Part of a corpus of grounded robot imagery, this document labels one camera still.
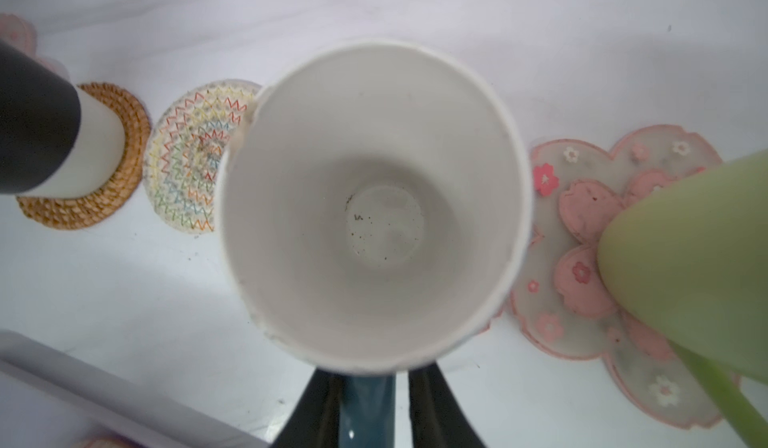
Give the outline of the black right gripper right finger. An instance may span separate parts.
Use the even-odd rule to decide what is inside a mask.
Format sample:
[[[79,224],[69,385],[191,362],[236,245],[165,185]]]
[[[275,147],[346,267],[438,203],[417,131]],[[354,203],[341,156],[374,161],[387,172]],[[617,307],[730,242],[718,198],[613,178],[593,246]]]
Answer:
[[[415,448],[483,448],[439,366],[408,372],[409,413]]]

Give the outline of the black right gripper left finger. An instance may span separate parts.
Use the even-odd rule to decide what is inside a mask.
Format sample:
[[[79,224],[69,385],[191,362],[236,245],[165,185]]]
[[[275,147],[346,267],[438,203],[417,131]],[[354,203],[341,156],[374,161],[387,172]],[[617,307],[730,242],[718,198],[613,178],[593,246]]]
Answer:
[[[316,369],[272,448],[337,448],[341,375]]]

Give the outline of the pink mug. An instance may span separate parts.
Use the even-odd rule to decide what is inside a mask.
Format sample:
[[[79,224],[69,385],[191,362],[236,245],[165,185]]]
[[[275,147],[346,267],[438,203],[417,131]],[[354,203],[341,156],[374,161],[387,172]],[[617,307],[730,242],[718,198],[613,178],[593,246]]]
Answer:
[[[140,445],[126,438],[103,435],[78,441],[72,448],[140,448]]]

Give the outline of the white mug blue handle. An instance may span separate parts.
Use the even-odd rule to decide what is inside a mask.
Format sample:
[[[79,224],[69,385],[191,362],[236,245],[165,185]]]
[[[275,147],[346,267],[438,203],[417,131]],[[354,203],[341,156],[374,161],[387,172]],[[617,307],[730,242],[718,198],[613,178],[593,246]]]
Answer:
[[[334,46],[263,88],[214,195],[224,270],[255,325],[343,377],[338,447],[393,445],[397,375],[438,365],[505,302],[532,211],[498,95],[400,40]]]

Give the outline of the cream mug green handle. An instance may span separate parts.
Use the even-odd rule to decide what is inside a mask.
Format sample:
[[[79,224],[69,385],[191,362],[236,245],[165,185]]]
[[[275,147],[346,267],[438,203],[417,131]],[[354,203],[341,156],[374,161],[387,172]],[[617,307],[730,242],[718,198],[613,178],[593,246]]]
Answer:
[[[619,305],[663,335],[742,441],[767,421],[731,381],[767,381],[767,153],[686,177],[618,215],[598,266]]]

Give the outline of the colourful patterned round coaster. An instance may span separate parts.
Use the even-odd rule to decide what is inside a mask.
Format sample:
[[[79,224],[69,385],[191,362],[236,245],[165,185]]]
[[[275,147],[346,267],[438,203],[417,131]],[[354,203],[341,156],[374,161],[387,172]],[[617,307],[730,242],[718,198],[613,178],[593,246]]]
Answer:
[[[240,126],[261,86],[217,80],[173,102],[151,130],[143,185],[155,213],[192,234],[214,232],[214,190],[231,132]]]

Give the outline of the woven tan round coaster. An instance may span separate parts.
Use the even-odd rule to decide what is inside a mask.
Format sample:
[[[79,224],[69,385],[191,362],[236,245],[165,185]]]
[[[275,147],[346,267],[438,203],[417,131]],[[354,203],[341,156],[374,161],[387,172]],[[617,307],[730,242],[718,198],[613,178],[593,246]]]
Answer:
[[[151,131],[151,119],[143,104],[128,90],[107,82],[90,82],[77,87],[119,118],[126,142],[120,164],[98,190],[72,199],[16,198],[26,217],[58,230],[90,227],[106,220],[124,206],[142,180],[144,152]]]

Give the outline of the black mug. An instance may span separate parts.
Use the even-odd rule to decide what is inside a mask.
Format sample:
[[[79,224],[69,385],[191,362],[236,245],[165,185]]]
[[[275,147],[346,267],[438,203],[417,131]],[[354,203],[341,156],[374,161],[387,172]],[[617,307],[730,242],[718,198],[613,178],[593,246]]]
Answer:
[[[16,48],[1,44],[1,192],[78,198],[124,154],[118,115]]]

